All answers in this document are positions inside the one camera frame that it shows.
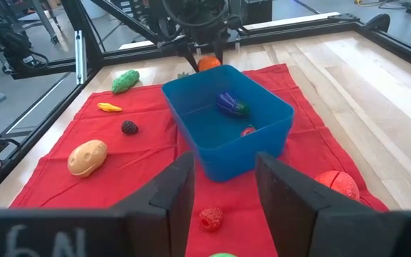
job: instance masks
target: red toy fruit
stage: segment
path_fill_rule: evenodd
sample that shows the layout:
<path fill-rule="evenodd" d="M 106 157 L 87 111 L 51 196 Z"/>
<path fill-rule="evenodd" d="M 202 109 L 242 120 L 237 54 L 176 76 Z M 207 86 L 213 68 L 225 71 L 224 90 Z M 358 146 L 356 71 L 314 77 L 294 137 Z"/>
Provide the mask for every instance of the red toy fruit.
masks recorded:
<path fill-rule="evenodd" d="M 217 231 L 223 222 L 223 210 L 219 207 L 203 209 L 199 213 L 199 221 L 205 231 Z"/>
<path fill-rule="evenodd" d="M 353 200 L 360 200 L 360 190 L 357 188 L 355 180 L 345 172 L 326 171 L 316 176 L 315 180 Z"/>
<path fill-rule="evenodd" d="M 199 71 L 205 71 L 220 65 L 220 61 L 214 56 L 204 56 L 198 62 Z"/>
<path fill-rule="evenodd" d="M 252 132 L 255 132 L 255 131 L 256 131 L 256 128 L 254 128 L 253 126 L 249 125 L 248 127 L 246 127 L 246 128 L 242 131 L 242 133 L 240 133 L 240 136 L 248 135 L 248 134 L 250 134 L 250 133 L 252 133 Z"/>

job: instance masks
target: plastic toy food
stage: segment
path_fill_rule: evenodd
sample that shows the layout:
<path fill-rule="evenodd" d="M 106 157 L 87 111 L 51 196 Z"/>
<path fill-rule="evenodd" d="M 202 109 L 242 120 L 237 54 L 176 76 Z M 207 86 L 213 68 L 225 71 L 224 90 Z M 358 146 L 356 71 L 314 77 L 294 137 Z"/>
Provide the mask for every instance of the plastic toy food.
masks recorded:
<path fill-rule="evenodd" d="M 315 180 L 353 200 L 360 200 L 360 190 L 358 189 L 355 180 L 345 172 L 326 171 L 316 176 Z"/>
<path fill-rule="evenodd" d="M 214 56 L 204 56 L 198 62 L 199 71 L 205 71 L 220 65 L 220 61 Z"/>
<path fill-rule="evenodd" d="M 69 155 L 68 170 L 74 176 L 87 177 L 106 160 L 107 145 L 91 140 L 75 148 Z"/>
<path fill-rule="evenodd" d="M 248 134 L 250 134 L 250 133 L 252 133 L 252 132 L 255 132 L 255 131 L 256 131 L 256 128 L 253 127 L 253 126 L 251 126 L 251 125 L 249 125 L 248 127 L 246 127 L 246 128 L 242 131 L 242 133 L 240 133 L 240 136 L 245 136 L 245 135 L 248 135 Z"/>
<path fill-rule="evenodd" d="M 214 255 L 210 257 L 237 257 L 229 253 L 215 253 Z"/>
<path fill-rule="evenodd" d="M 181 74 L 177 74 L 177 79 L 186 77 L 186 76 L 188 76 L 188 75 L 190 75 L 190 74 L 185 73 L 185 72 L 182 72 Z"/>
<path fill-rule="evenodd" d="M 135 70 L 125 72 L 123 75 L 113 80 L 112 93 L 119 94 L 129 90 L 134 85 L 136 85 L 139 77 L 139 73 Z"/>
<path fill-rule="evenodd" d="M 223 223 L 223 210 L 219 207 L 203 209 L 199 213 L 199 221 L 205 231 L 217 231 Z"/>
<path fill-rule="evenodd" d="M 247 105 L 237 100 L 229 92 L 218 94 L 218 108 L 226 114 L 236 117 L 246 117 L 249 114 Z"/>
<path fill-rule="evenodd" d="M 125 133 L 126 135 L 133 135 L 138 131 L 139 128 L 132 121 L 124 121 L 123 124 L 121 124 L 121 132 Z"/>
<path fill-rule="evenodd" d="M 98 108 L 107 112 L 122 111 L 123 109 L 110 103 L 98 103 Z"/>

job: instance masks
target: toy blackberry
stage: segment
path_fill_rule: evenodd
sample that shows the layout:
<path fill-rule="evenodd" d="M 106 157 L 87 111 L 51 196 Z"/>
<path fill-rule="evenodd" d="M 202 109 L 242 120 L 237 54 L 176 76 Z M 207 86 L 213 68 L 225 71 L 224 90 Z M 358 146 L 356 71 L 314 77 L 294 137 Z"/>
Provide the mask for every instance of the toy blackberry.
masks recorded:
<path fill-rule="evenodd" d="M 126 135 L 133 135 L 139 131 L 139 128 L 132 121 L 124 121 L 123 124 L 121 124 L 121 131 Z"/>

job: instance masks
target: green toy vegetable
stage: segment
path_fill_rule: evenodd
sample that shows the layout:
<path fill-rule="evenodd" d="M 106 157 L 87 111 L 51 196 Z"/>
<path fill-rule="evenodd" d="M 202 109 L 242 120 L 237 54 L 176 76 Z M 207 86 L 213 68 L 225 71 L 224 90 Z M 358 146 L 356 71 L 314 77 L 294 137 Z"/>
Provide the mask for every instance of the green toy vegetable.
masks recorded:
<path fill-rule="evenodd" d="M 229 253 L 216 253 L 210 257 L 237 257 Z"/>
<path fill-rule="evenodd" d="M 190 74 L 185 73 L 185 72 L 182 72 L 181 74 L 177 74 L 177 79 L 186 77 L 186 76 L 188 76 L 188 75 L 190 75 Z"/>
<path fill-rule="evenodd" d="M 139 80 L 139 73 L 135 70 L 125 72 L 113 80 L 112 93 L 120 94 L 132 88 Z"/>

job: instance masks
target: toy orange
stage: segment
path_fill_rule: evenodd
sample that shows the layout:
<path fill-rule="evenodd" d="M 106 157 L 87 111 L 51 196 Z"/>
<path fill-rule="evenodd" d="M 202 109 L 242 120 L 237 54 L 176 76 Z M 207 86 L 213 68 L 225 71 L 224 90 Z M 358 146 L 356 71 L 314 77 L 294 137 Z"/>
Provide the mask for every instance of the toy orange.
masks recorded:
<path fill-rule="evenodd" d="M 204 56 L 198 62 L 199 71 L 205 71 L 220 65 L 220 61 L 214 56 Z"/>
<path fill-rule="evenodd" d="M 357 188 L 355 180 L 345 172 L 326 171 L 316 176 L 315 180 L 353 200 L 360 200 L 360 190 Z"/>

